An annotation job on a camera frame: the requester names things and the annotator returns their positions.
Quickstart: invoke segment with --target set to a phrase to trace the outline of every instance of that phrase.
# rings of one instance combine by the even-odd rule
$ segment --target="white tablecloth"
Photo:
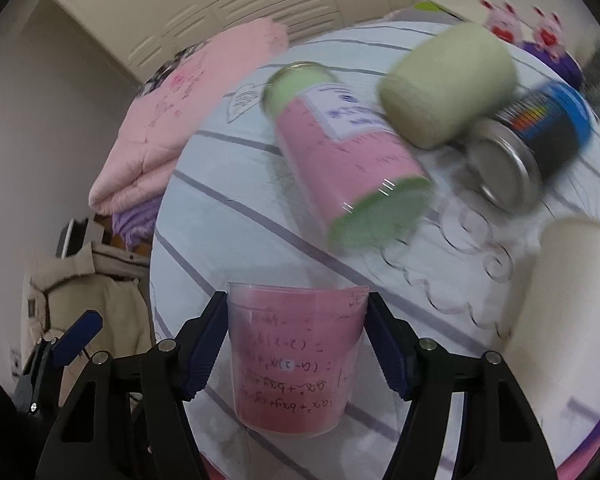
[[[509,218],[476,191],[462,155],[450,147],[415,152],[437,192],[413,237],[385,250],[329,254],[259,107],[264,83],[297,60],[330,67],[377,104],[375,85],[392,64],[445,25],[392,22],[331,32],[295,46],[224,97],[181,155],[161,205],[151,261],[158,338],[198,316],[228,281],[342,288],[368,284],[419,336],[448,351],[479,355],[500,348],[525,291],[539,234],[555,217],[600,218],[600,124],[578,160],[526,216]],[[530,54],[509,46],[519,93],[558,78]],[[365,339],[353,393],[340,425],[310,440],[263,437],[233,412],[229,342],[208,387],[189,403],[203,453],[231,479],[377,480],[391,458],[408,410],[388,389]],[[595,377],[587,373],[596,370]],[[600,417],[600,352],[582,371],[571,399],[542,427],[556,463]],[[591,380],[596,387],[591,387]],[[438,478],[450,478],[462,397],[454,396]]]

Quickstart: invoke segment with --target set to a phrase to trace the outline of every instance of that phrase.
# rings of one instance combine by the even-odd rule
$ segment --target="toy ear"
[[[489,10],[493,10],[493,4],[488,0],[480,0],[480,5],[483,7],[487,7]]]
[[[513,14],[516,18],[518,17],[518,13],[516,12],[516,10],[513,8],[513,5],[511,5],[509,2],[503,2],[504,8],[506,9],[506,11],[509,14]]]

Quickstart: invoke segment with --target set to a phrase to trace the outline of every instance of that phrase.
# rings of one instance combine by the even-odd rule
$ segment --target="beige jacket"
[[[155,343],[148,300],[148,258],[91,243],[75,256],[27,269],[22,298],[22,359],[39,338],[61,337],[84,313],[100,313],[102,330],[64,370],[63,404],[88,360],[99,350],[113,357],[147,351]]]

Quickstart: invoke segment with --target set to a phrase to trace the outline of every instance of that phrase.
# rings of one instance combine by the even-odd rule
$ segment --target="black can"
[[[542,184],[591,138],[587,104],[573,88],[551,81],[470,128],[469,165],[494,205],[531,209]]]

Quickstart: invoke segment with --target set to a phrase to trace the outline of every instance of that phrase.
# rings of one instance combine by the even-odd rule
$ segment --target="pink pig plush toy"
[[[552,12],[551,16],[545,16],[537,7],[534,7],[534,10],[541,18],[534,29],[536,49],[547,51],[552,61],[557,63],[566,53],[560,18],[555,12]]]
[[[522,46],[522,28],[520,18],[516,10],[509,2],[504,2],[501,7],[496,7],[488,0],[480,0],[480,3],[491,12],[484,22],[484,27],[507,43]]]

